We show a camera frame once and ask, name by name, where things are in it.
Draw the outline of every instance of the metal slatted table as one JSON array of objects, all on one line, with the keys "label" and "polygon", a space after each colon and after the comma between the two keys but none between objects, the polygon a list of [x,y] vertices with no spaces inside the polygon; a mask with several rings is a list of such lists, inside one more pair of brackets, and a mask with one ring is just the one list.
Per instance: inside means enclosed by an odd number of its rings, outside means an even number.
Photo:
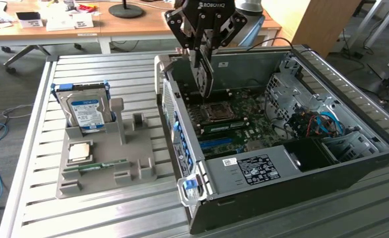
[{"label": "metal slatted table", "polygon": [[[3,237],[389,237],[389,165],[350,189],[232,224],[188,234],[186,209],[164,139],[155,94],[154,57],[172,52],[60,57],[47,62],[0,226]],[[389,116],[314,53],[307,58],[389,132]],[[124,118],[148,119],[159,178],[152,183],[58,200],[66,118],[50,94],[52,83],[108,80],[124,99]],[[320,91],[320,85],[308,82]]]}]

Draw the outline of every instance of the robotiq logo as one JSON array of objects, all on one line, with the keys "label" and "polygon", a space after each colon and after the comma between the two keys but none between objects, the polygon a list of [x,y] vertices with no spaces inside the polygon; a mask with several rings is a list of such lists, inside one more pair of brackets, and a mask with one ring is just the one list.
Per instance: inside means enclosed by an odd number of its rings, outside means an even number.
[{"label": "robotiq logo", "polygon": [[202,9],[203,7],[226,7],[226,3],[208,3],[208,2],[199,2],[198,9]]}]

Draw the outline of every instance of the black lamp base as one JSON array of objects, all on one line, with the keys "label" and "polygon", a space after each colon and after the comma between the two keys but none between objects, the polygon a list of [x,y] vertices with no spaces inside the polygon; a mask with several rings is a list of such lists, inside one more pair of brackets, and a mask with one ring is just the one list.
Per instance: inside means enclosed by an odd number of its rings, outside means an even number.
[{"label": "black lamp base", "polygon": [[110,13],[119,18],[136,18],[144,14],[144,10],[135,5],[127,5],[124,8],[124,5],[119,4],[110,7]]}]

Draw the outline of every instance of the motherboard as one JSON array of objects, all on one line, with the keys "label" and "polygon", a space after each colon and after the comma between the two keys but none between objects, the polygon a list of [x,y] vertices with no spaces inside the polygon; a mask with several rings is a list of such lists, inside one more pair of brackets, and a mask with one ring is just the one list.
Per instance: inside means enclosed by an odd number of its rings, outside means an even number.
[{"label": "motherboard", "polygon": [[250,89],[228,90],[208,100],[186,97],[187,109],[206,159],[272,147],[279,135],[264,111],[264,95]]}]

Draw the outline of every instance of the floor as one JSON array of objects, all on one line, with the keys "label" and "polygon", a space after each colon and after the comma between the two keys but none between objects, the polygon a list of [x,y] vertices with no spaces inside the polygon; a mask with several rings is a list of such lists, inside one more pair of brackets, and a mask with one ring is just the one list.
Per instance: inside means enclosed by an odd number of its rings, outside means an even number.
[{"label": "floor", "polygon": [[[355,31],[364,14],[352,18],[347,26],[347,35]],[[362,51],[362,40],[367,37],[364,34],[358,41],[359,44],[351,51]],[[116,44],[124,50],[134,51],[154,51],[154,50],[172,50],[179,44],[178,41],[158,40],[158,41],[142,41],[136,44],[136,41],[127,42],[126,44]],[[79,51],[74,48],[74,45],[48,46],[47,50],[56,55],[78,55],[78,54],[100,54],[100,47],[96,43],[83,44],[84,50]],[[22,47],[12,47],[14,51],[19,51]],[[389,28],[384,31],[380,39],[374,46],[375,55],[366,54],[362,62],[370,65],[380,65],[386,67],[389,62]],[[34,51],[26,58],[19,60],[14,67],[18,70],[18,74],[10,75],[3,67],[3,63],[11,57],[12,54],[7,54],[0,50],[0,109],[11,108],[18,105],[31,104],[36,96],[36,90],[39,87],[39,79],[43,72],[46,56],[42,52]],[[340,70],[342,73],[352,72],[355,69],[362,68],[362,64],[346,59],[340,54],[331,54],[328,61]],[[362,87],[367,87],[374,82],[379,82],[379,77],[366,66],[350,73],[347,77]],[[24,108],[16,112],[18,115],[28,113],[31,108]],[[10,132],[7,137],[0,142],[0,174],[7,186],[11,186],[15,166],[20,155],[20,147],[24,141],[24,135],[27,130],[30,117],[12,119],[10,121]],[[3,216],[3,207],[6,206],[8,192],[0,199],[0,221]]]}]

